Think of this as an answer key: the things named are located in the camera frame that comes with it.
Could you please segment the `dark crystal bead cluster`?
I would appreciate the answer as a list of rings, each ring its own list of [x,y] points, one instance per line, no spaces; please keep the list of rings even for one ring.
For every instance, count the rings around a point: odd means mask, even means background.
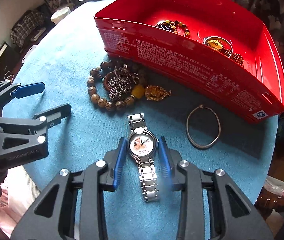
[[[128,68],[117,69],[114,76],[107,81],[110,100],[113,102],[124,100],[138,83],[139,77]]]

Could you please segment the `light blue table cloth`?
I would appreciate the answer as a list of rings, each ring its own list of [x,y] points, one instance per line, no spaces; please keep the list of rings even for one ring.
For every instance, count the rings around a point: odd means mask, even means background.
[[[86,169],[128,137],[127,117],[143,113],[148,129],[164,137],[169,148],[205,171],[224,169],[255,202],[269,170],[278,127],[273,116],[248,124],[205,96],[154,72],[149,82],[171,90],[160,101],[139,100],[122,111],[104,111],[87,93],[91,69],[108,59],[94,15],[111,0],[84,3],[56,25],[36,46],[15,81],[27,85],[43,82],[45,91],[14,99],[3,116],[31,118],[68,103],[71,114],[49,129],[48,157],[29,163],[25,170],[43,189],[62,169]]]

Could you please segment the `silver wrist watch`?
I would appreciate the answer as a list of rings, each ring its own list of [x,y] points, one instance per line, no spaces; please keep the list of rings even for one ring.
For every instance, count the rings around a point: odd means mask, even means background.
[[[154,155],[158,140],[149,131],[143,113],[127,117],[130,135],[127,139],[127,150],[138,167],[140,187],[145,202],[155,202],[159,199],[157,174]]]

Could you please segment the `gold pendant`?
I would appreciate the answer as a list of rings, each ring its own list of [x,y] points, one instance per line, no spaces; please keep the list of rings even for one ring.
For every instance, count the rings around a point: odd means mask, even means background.
[[[145,97],[149,101],[162,101],[171,95],[171,90],[165,90],[161,86],[149,85],[145,88]]]

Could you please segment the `white waste bin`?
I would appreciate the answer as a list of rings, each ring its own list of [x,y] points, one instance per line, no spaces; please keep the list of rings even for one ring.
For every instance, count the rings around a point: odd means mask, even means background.
[[[59,9],[55,13],[53,13],[50,20],[55,25],[57,25],[59,22],[61,22],[61,20],[63,20],[70,13],[71,13],[71,10],[69,7],[63,7],[62,9]]]

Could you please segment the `red metal tin box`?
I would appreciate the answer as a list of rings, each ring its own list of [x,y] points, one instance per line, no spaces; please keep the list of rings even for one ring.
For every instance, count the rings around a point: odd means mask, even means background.
[[[265,24],[230,0],[116,0],[95,14],[108,55],[141,63],[251,123],[284,112],[284,69]],[[230,41],[214,50],[208,36]]]

